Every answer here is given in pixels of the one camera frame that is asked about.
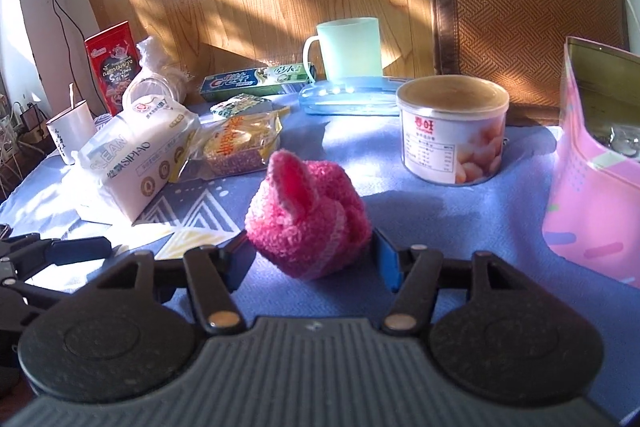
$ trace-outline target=tissue pack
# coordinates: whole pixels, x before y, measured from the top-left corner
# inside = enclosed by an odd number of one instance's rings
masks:
[[[144,96],[102,127],[63,183],[81,219],[132,223],[164,187],[200,127],[169,97]]]

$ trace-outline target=plastic bag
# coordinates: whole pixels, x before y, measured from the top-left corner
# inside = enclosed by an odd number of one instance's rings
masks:
[[[187,75],[169,65],[171,57],[162,47],[160,40],[150,36],[139,42],[136,47],[140,52],[142,70],[122,95],[123,107],[131,107],[134,101],[148,94],[171,97],[182,103],[187,96]]]
[[[214,180],[266,169],[280,146],[278,111],[239,115],[196,133],[178,162],[171,182]]]
[[[169,97],[148,95],[125,108],[82,147],[63,181],[81,219],[133,222],[199,128],[198,116]]]

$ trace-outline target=packaged snack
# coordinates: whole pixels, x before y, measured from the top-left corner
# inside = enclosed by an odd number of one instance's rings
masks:
[[[112,116],[122,110],[122,95],[140,73],[136,44],[128,22],[84,41],[98,85]]]
[[[233,116],[202,127],[169,179],[214,180],[266,169],[280,146],[278,111]]]
[[[315,66],[310,64],[309,67],[315,75]],[[242,92],[255,96],[299,92],[313,81],[307,76],[302,64],[286,64],[273,68],[212,74],[204,79],[200,94],[207,102],[221,102]]]
[[[236,94],[226,102],[220,102],[209,109],[215,120],[226,120],[238,114],[256,114],[273,110],[271,100],[252,94]]]

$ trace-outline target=can label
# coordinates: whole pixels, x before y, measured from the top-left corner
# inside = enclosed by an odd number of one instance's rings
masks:
[[[474,184],[500,168],[505,116],[454,121],[402,110],[402,161],[434,183]]]

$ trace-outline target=chair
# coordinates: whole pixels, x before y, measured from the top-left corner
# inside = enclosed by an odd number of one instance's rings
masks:
[[[431,0],[434,68],[492,80],[507,122],[557,124],[568,36],[628,50],[625,0]]]

